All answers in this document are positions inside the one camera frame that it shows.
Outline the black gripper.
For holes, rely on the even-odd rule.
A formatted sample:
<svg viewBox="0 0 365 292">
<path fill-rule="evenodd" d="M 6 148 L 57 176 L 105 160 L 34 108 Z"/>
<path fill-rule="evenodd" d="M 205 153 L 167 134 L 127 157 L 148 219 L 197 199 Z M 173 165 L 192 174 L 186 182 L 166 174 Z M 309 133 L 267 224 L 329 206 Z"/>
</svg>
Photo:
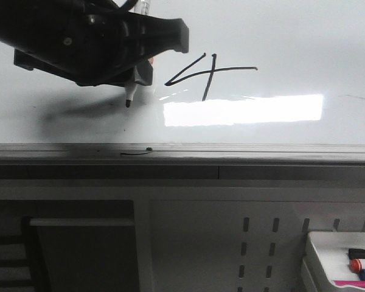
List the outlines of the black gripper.
<svg viewBox="0 0 365 292">
<path fill-rule="evenodd" d="M 13 63 L 79 86 L 150 86 L 153 67 L 140 62 L 136 1 L 0 1 L 0 42 Z"/>
</svg>

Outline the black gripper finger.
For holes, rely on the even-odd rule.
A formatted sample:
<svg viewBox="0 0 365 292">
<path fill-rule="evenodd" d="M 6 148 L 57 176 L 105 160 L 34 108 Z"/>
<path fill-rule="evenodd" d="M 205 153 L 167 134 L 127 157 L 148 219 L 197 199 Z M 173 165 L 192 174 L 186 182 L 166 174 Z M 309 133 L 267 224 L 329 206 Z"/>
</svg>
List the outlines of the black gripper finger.
<svg viewBox="0 0 365 292">
<path fill-rule="evenodd" d="M 182 19 L 124 14 L 121 29 L 122 66 L 134 66 L 167 50 L 189 51 L 189 28 Z"/>
</svg>

